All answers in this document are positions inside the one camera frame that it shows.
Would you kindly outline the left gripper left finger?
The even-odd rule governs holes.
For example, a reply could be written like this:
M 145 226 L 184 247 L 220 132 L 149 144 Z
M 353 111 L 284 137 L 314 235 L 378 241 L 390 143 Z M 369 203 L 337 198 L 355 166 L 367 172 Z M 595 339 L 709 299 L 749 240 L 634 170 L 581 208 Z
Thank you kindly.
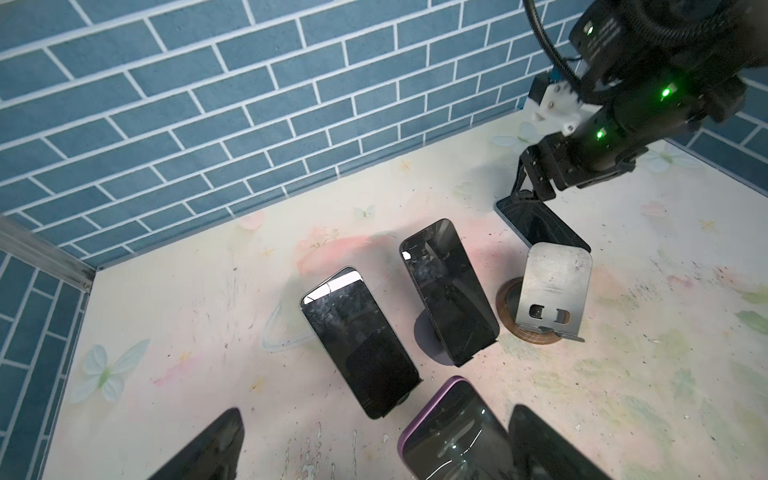
M 240 410 L 229 408 L 150 479 L 235 479 L 244 437 Z

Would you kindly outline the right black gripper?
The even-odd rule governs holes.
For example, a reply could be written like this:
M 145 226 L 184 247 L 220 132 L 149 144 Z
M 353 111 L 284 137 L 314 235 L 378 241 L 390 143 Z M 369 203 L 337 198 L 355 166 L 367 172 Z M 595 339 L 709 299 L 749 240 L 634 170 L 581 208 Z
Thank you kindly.
M 572 135 L 560 130 L 520 155 L 513 201 L 548 201 L 557 191 L 586 188 L 636 167 L 647 146 L 698 128 L 707 116 L 700 101 L 615 101 L 600 108 Z M 532 187 L 526 189 L 528 180 Z

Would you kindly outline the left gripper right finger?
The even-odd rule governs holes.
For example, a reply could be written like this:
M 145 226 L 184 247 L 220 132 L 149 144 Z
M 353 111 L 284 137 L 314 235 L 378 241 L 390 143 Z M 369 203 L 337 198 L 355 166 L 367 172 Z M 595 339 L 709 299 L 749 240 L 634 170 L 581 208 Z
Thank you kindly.
M 610 479 L 525 405 L 514 407 L 508 436 L 515 479 Z

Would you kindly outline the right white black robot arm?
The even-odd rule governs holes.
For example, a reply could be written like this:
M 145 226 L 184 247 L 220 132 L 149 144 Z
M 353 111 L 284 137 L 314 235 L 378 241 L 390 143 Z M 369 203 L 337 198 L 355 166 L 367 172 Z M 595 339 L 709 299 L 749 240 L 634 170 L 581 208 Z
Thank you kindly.
M 534 2 L 523 6 L 553 66 L 599 109 L 521 154 L 515 200 L 548 201 L 632 172 L 649 144 L 734 116 L 746 100 L 741 72 L 767 64 L 764 1 L 595 1 L 569 35 L 587 64 L 582 76 L 550 41 Z

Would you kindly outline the purple-edged phone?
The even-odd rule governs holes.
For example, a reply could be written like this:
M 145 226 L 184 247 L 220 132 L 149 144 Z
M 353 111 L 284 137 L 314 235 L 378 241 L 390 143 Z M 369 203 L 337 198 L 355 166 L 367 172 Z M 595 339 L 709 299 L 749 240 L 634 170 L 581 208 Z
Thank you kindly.
M 404 430 L 398 453 L 417 479 L 516 479 L 505 427 L 474 386 L 449 378 Z

